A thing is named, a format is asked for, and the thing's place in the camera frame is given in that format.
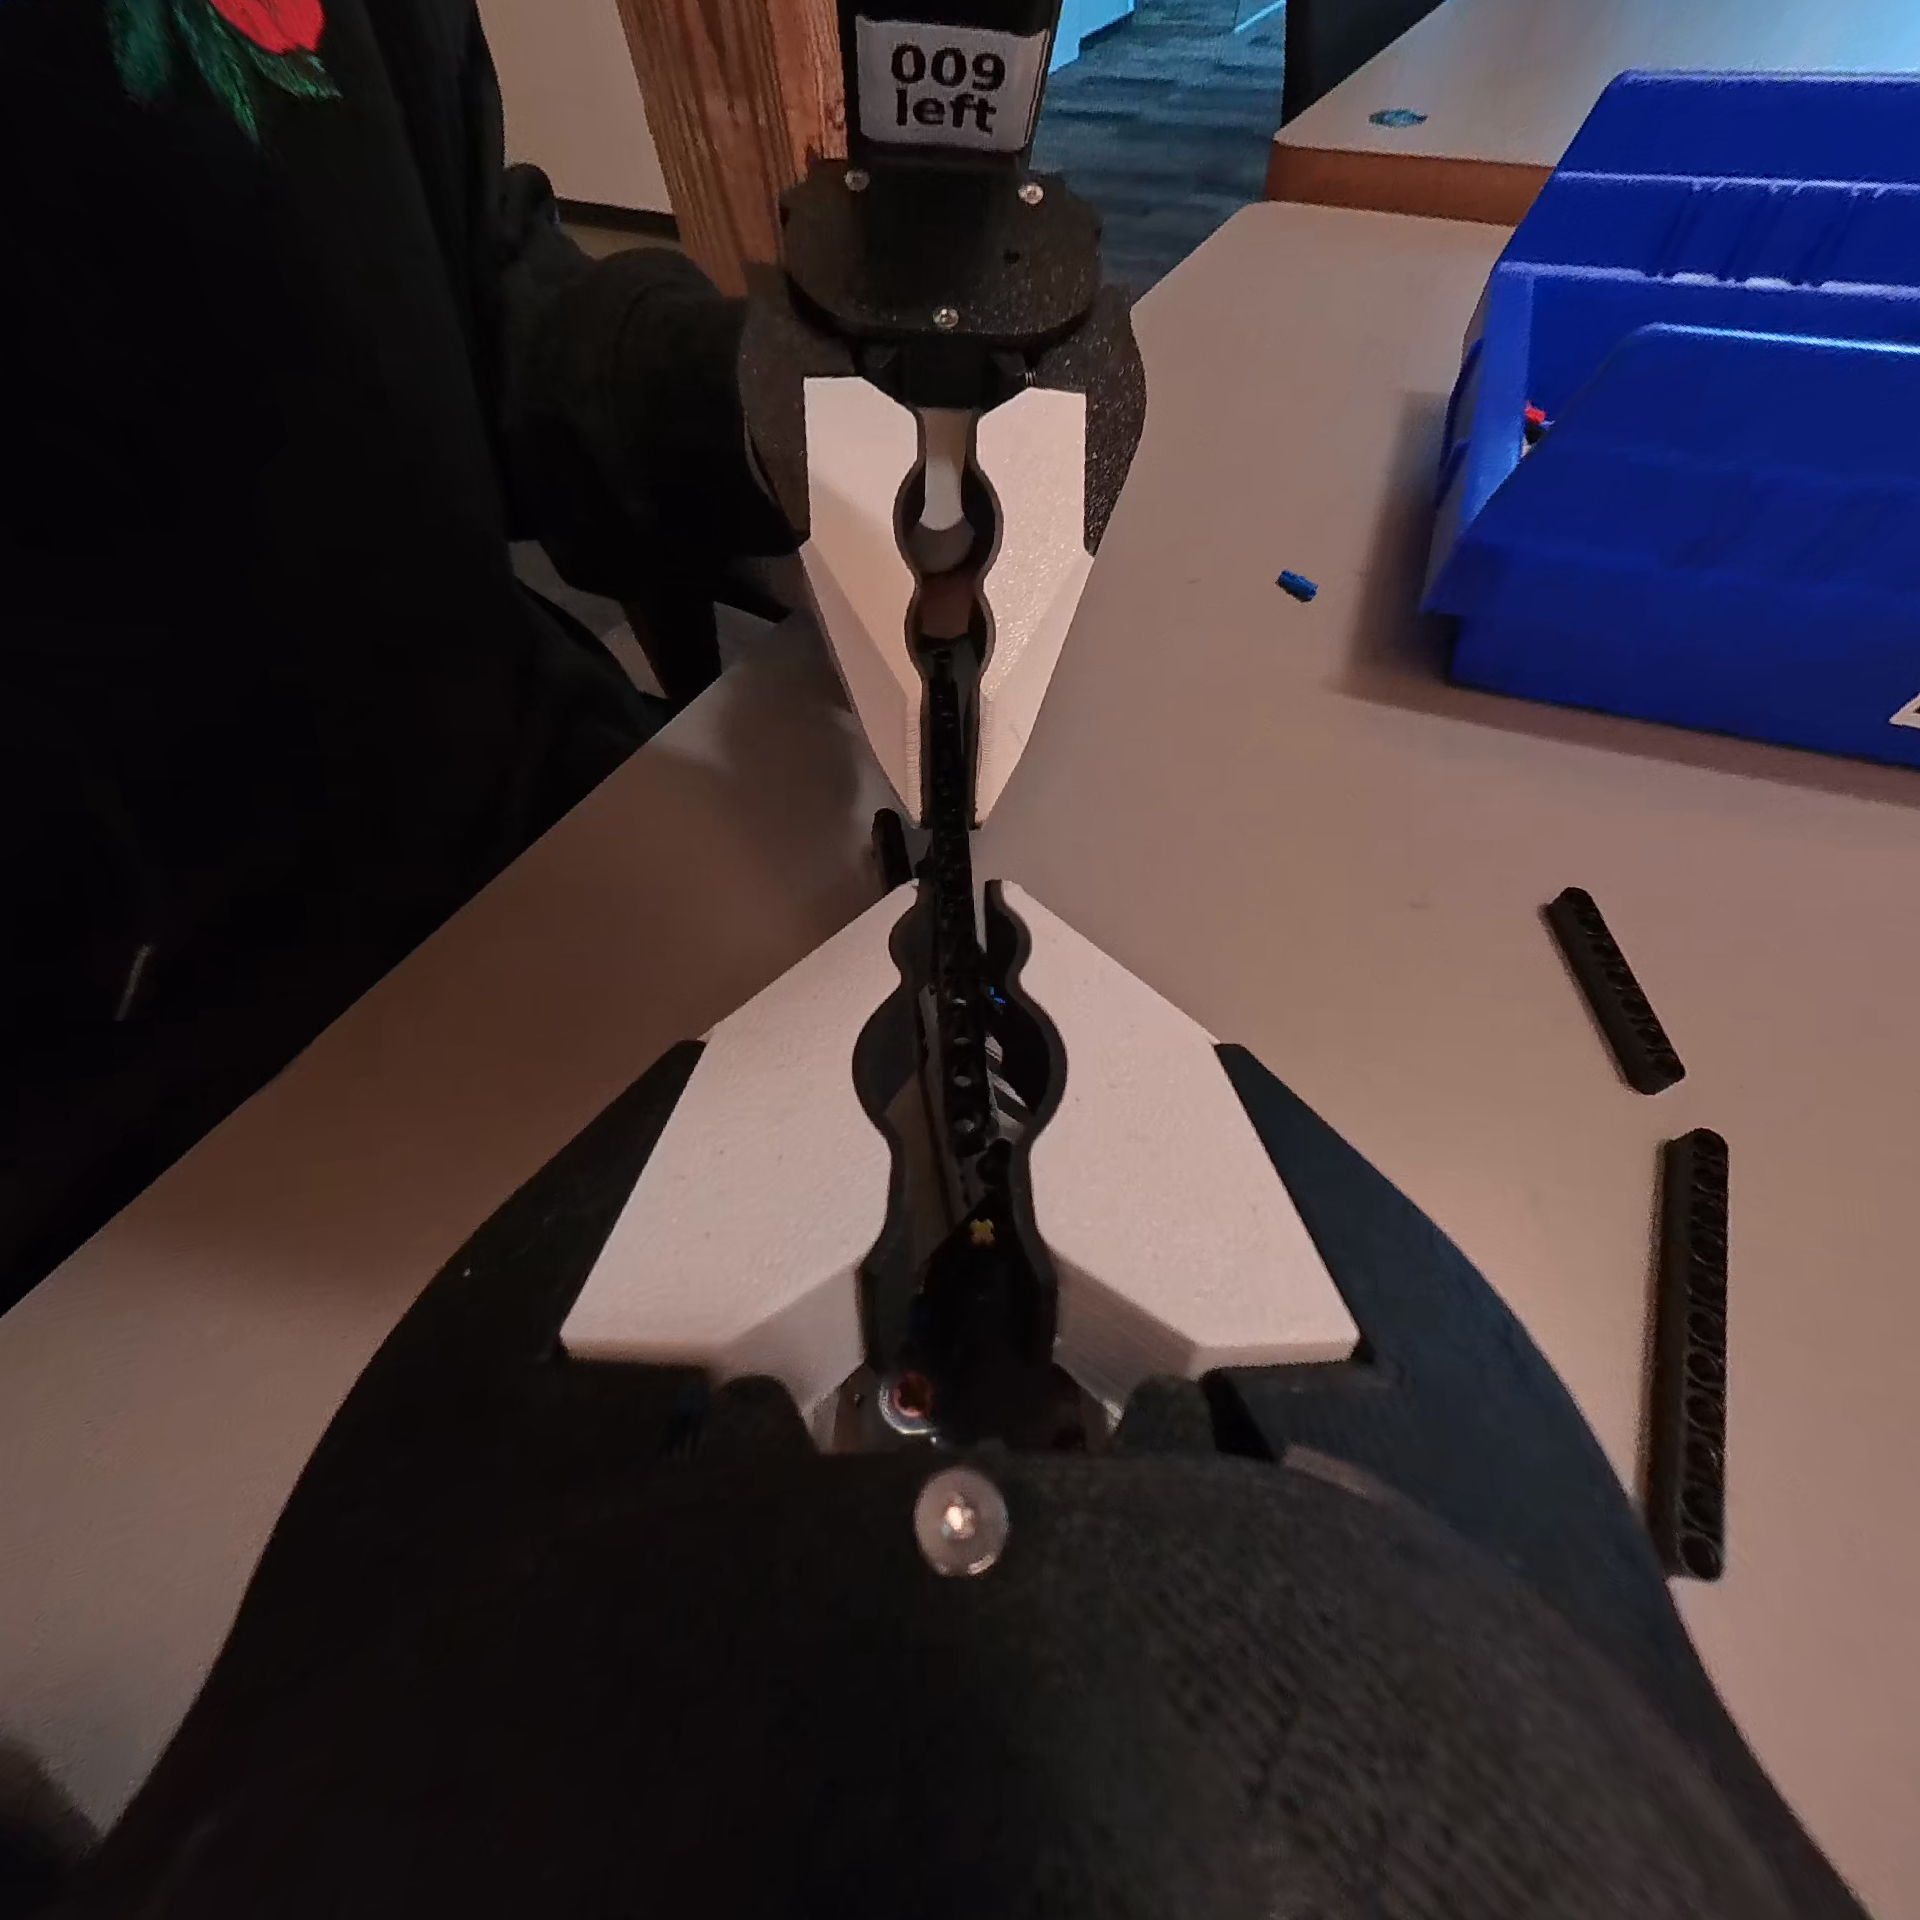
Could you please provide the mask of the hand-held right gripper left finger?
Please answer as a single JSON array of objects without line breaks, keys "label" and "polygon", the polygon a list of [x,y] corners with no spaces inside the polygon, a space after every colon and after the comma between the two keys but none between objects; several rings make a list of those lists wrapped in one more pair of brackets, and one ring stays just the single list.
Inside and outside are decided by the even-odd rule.
[{"label": "hand-held right gripper left finger", "polygon": [[915,899],[896,887],[704,1035],[567,1312],[571,1359],[773,1379],[800,1411],[853,1379],[895,1165],[855,1044],[902,985],[891,936]]}]

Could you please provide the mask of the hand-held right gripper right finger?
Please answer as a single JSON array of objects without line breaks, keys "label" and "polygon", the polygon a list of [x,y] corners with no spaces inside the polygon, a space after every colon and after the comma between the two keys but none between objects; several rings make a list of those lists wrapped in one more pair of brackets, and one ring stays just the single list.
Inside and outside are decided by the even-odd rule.
[{"label": "hand-held right gripper right finger", "polygon": [[1064,1044],[1029,1189],[1069,1375],[1122,1413],[1160,1375],[1350,1359],[1354,1312],[1216,1037],[1026,888],[1001,899],[1025,932],[1018,987]]}]

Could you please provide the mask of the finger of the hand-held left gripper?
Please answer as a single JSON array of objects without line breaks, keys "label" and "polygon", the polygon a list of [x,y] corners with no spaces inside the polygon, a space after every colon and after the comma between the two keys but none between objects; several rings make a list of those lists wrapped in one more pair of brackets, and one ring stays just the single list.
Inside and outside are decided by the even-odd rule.
[{"label": "finger of the hand-held left gripper", "polygon": [[977,676],[973,819],[991,820],[1035,732],[1091,576],[1088,398],[1032,389],[969,424],[993,509],[979,577],[989,652]]},{"label": "finger of the hand-held left gripper", "polygon": [[921,471],[910,409],[857,375],[802,383],[807,453],[807,593],[855,719],[896,792],[925,814],[925,676],[907,640],[919,593],[899,504]]}]

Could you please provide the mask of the black toy brick assembly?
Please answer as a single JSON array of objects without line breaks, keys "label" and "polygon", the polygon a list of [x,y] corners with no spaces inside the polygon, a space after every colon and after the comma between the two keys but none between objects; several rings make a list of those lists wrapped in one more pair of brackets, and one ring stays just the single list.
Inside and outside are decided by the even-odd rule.
[{"label": "black toy brick assembly", "polygon": [[857,1271],[881,1419],[946,1449],[1078,1449],[1087,1419],[1057,1358],[1061,1278],[1033,1147],[1065,1093],[1065,1044],[1026,995],[1033,939],[975,872],[975,640],[919,652],[919,852],[881,814],[881,872],[906,883],[899,982],[855,1043],[855,1093],[888,1145],[888,1211]]}]

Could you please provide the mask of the person's left forearm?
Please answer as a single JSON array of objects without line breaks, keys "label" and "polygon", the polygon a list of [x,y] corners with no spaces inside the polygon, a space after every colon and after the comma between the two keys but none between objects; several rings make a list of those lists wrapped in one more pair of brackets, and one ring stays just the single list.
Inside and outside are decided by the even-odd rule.
[{"label": "person's left forearm", "polygon": [[502,180],[499,240],[512,537],[655,632],[710,623],[755,561],[797,548],[742,414],[749,307],[672,246],[585,254],[528,161]]}]

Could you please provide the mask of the wood-edged desk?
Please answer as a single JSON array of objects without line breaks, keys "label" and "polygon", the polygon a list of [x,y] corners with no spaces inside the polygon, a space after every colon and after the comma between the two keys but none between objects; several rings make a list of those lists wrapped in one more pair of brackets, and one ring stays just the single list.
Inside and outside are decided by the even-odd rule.
[{"label": "wood-edged desk", "polygon": [[[1915,3],[1447,3],[1274,135],[1265,193],[1511,229],[1627,69],[1915,65]],[[1397,104],[1430,116],[1370,125]]]}]

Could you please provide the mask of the short black perforated beam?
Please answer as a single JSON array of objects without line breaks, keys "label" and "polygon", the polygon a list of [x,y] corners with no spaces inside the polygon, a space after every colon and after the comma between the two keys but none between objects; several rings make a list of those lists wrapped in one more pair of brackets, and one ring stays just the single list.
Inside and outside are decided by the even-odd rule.
[{"label": "short black perforated beam", "polygon": [[1678,1047],[1627,965],[1593,894],[1585,887],[1567,887],[1544,905],[1544,924],[1624,1081],[1646,1096],[1675,1088],[1688,1076]]}]

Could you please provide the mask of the long black perforated beam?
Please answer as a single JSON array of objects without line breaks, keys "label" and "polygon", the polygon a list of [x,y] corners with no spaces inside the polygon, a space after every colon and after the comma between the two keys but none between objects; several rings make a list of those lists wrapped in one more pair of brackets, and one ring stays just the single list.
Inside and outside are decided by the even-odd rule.
[{"label": "long black perforated beam", "polygon": [[1645,1516],[1670,1576],[1726,1569],[1730,1147],[1665,1142],[1650,1302]]}]

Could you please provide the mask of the blue parts bin with tag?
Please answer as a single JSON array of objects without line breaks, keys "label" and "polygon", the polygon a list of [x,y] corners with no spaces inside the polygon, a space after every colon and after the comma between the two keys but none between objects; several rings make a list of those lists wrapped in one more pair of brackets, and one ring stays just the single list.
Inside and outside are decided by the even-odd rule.
[{"label": "blue parts bin with tag", "polygon": [[1454,684],[1915,767],[1915,287],[1505,261],[1433,504]]}]

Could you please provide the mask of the person's black clothing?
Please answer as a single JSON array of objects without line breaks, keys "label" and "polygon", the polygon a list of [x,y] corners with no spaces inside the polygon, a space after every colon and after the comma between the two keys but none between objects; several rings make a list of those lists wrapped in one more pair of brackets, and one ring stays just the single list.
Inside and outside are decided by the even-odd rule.
[{"label": "person's black clothing", "polygon": [[2,1288],[669,708],[517,571],[470,3],[5,4]]}]

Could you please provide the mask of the wooden post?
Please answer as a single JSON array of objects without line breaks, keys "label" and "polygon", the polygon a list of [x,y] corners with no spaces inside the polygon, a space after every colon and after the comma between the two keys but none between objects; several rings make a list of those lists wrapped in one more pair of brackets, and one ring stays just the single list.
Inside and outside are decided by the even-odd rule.
[{"label": "wooden post", "polygon": [[781,197],[849,153],[835,3],[621,3],[683,251],[727,297],[781,254]]}]

